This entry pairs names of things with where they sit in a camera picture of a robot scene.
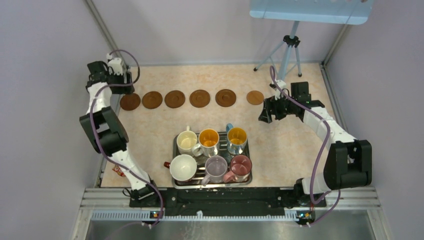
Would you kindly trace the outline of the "light brown coaster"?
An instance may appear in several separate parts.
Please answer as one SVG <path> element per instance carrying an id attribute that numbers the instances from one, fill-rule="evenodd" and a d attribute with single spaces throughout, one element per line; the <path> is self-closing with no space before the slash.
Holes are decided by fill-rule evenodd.
<path id="1" fill-rule="evenodd" d="M 247 93 L 246 100 L 251 105 L 261 105 L 264 101 L 264 95 L 258 90 L 252 90 Z"/>

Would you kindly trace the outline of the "white red-bottom cup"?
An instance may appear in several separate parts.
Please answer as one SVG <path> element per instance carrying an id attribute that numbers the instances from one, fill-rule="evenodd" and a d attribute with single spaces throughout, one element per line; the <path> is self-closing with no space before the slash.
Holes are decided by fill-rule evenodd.
<path id="1" fill-rule="evenodd" d="M 174 180 L 180 182 L 190 181 L 198 169 L 195 158 L 188 154 L 177 155 L 172 161 L 165 161 L 163 166 L 169 169 Z"/>

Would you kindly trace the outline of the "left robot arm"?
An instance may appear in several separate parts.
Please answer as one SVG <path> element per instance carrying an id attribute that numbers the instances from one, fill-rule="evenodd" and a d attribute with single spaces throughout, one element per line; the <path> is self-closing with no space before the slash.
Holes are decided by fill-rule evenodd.
<path id="1" fill-rule="evenodd" d="M 94 61 L 87 65 L 90 75 L 86 84 L 89 93 L 87 113 L 79 122 L 94 150 L 119 167 L 131 189 L 124 189 L 130 207 L 163 207 L 163 198 L 154 181 L 133 160 L 129 136 L 111 107 L 112 95 L 133 94 L 132 76 L 121 58 L 107 62 Z"/>

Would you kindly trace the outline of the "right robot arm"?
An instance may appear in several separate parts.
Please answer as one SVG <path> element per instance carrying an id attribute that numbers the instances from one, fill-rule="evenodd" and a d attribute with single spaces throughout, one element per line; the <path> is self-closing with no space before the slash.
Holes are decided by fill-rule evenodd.
<path id="1" fill-rule="evenodd" d="M 271 123 L 294 115 L 322 141 L 311 176 L 298 179 L 293 187 L 294 202 L 299 206 L 316 205 L 331 191 L 370 185 L 371 143 L 345 131 L 320 100 L 312 99 L 308 82 L 292 83 L 291 95 L 284 92 L 285 86 L 282 80 L 270 84 L 275 94 L 264 99 L 259 121 Z M 319 173 L 317 163 L 324 150 L 328 153 L 323 172 Z"/>

